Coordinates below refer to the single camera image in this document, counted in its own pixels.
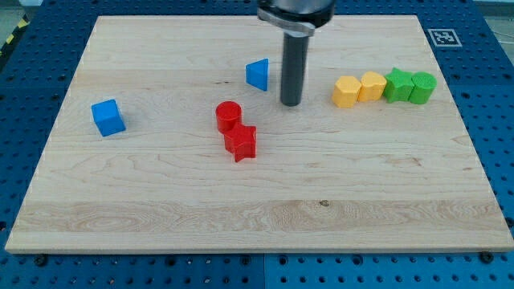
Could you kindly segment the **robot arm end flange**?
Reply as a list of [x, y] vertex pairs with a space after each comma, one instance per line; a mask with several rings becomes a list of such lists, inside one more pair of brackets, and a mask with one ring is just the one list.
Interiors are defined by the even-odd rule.
[[327, 24], [335, 11], [335, 0], [258, 0], [258, 19], [295, 37], [310, 37]]

